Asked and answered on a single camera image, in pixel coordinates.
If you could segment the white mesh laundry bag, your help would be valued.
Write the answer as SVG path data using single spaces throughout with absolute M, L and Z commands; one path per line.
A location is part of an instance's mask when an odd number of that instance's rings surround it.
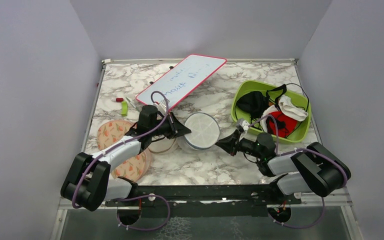
M 217 121 L 209 114 L 196 112 L 185 121 L 184 126 L 191 130 L 177 139 L 179 147 L 189 154 L 209 150 L 219 140 L 221 130 Z

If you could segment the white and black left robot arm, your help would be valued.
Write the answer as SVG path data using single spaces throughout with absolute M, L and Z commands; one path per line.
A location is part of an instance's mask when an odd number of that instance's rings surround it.
M 60 195 L 70 200 L 73 208 L 91 212 L 102 202 L 114 199 L 132 205 L 137 200 L 137 184 L 123 176 L 110 179 L 110 173 L 146 150 L 153 137 L 175 139 L 191 132 L 173 114 L 162 113 L 155 105 L 145 105 L 138 121 L 119 141 L 99 152 L 80 152 L 74 157 Z

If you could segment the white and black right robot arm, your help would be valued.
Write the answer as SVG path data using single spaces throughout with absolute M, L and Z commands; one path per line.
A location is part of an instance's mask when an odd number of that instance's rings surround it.
M 276 204 L 294 193 L 314 193 L 324 198 L 345 187 L 351 178 L 350 169 L 319 142 L 277 155 L 277 145 L 269 133 L 260 133 L 255 141 L 241 136 L 237 129 L 218 140 L 216 146 L 231 156 L 241 152 L 255 157 L 263 176 L 276 177 L 268 190 L 269 199 Z

